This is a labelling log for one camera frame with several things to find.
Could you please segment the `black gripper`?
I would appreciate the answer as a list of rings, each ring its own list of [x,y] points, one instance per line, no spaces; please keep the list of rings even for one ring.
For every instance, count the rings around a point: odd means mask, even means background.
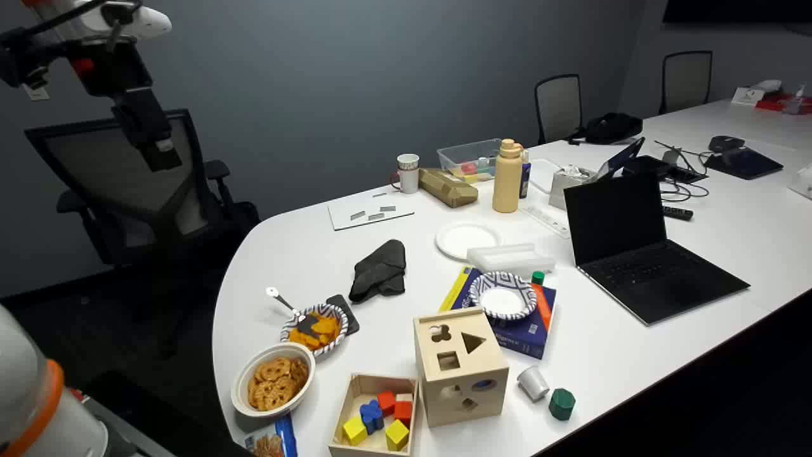
[[[143,153],[152,172],[181,165],[173,126],[149,89],[125,92],[115,99],[115,118],[125,136]]]

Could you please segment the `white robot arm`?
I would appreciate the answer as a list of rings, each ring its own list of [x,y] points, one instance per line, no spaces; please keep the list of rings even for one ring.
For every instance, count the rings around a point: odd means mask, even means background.
[[[0,79],[40,92],[47,66],[67,59],[91,96],[108,96],[125,139],[149,169],[181,162],[173,130],[134,47],[173,30],[143,0],[20,0],[36,26],[0,32]],[[0,457],[173,457],[169,450],[67,386],[63,367],[40,352],[0,306]]]

